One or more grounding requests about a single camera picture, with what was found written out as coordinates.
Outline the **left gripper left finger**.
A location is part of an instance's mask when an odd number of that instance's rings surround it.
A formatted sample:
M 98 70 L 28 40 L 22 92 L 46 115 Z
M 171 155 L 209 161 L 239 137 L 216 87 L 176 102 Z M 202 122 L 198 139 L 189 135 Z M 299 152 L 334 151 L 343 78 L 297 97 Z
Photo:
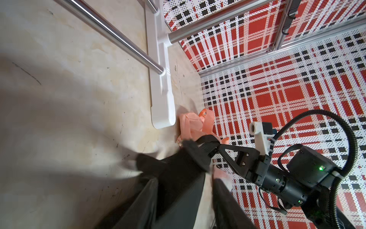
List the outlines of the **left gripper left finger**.
M 151 229 L 156 221 L 158 179 L 148 177 L 140 183 L 141 191 L 112 210 L 97 229 Z

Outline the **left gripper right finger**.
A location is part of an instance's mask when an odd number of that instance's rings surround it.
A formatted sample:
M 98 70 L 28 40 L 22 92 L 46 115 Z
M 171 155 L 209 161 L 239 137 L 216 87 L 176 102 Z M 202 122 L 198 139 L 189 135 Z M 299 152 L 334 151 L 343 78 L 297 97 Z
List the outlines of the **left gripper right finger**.
M 213 209 L 218 229 L 256 229 L 221 179 L 213 180 Z

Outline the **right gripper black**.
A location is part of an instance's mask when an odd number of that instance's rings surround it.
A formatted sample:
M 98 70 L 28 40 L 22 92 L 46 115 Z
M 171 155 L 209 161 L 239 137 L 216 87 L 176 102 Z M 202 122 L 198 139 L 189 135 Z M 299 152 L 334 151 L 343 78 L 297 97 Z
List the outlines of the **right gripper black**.
M 269 156 L 260 156 L 255 148 L 246 148 L 220 144 L 213 135 L 204 135 L 193 140 L 184 140 L 183 148 L 203 171 L 210 171 L 211 158 L 220 154 L 229 167 L 245 180 L 253 180 L 265 191 L 275 194 L 284 207 L 300 207 L 307 201 L 308 188 L 296 181 L 289 174 L 270 164 Z M 227 153 L 237 152 L 235 159 Z

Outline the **pink fanny pack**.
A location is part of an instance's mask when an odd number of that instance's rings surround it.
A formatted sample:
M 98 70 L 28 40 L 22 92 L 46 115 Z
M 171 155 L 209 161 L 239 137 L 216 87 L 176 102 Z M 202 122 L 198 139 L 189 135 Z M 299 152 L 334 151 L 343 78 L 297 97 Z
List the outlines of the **pink fanny pack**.
M 215 114 L 212 110 L 203 109 L 199 114 L 196 113 L 184 113 L 179 115 L 180 121 L 180 135 L 177 138 L 177 144 L 183 148 L 182 142 L 184 140 L 196 141 L 204 135 L 213 135 L 218 140 L 220 144 L 229 145 L 230 139 L 221 139 L 215 134 L 214 121 Z

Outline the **black fanny pack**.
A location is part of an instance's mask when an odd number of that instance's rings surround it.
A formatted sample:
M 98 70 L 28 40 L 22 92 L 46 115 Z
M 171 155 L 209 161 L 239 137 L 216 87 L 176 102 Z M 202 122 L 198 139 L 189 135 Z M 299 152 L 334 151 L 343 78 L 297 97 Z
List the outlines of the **black fanny pack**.
M 155 229 L 192 229 L 208 172 L 193 161 L 184 148 L 165 159 L 147 154 L 136 158 L 142 177 L 158 179 Z

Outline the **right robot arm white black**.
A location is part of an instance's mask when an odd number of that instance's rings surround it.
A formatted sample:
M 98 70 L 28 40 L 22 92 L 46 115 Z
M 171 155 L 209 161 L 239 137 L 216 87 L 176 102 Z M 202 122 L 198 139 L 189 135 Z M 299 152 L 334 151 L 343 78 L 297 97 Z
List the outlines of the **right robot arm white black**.
M 292 145 L 285 151 L 285 154 L 295 152 L 287 165 L 283 165 L 281 159 L 273 165 L 276 141 L 295 123 L 311 115 L 330 117 L 343 129 L 349 147 L 345 165 L 338 167 L 331 159 L 303 144 Z M 293 118 L 279 131 L 269 122 L 252 122 L 249 129 L 254 137 L 254 148 L 227 145 L 213 134 L 202 135 L 196 142 L 208 156 L 220 154 L 232 171 L 255 184 L 259 193 L 276 195 L 275 211 L 287 214 L 292 207 L 300 207 L 319 229 L 353 228 L 336 205 L 340 184 L 353 169 L 358 152 L 357 140 L 348 122 L 327 110 L 310 110 Z

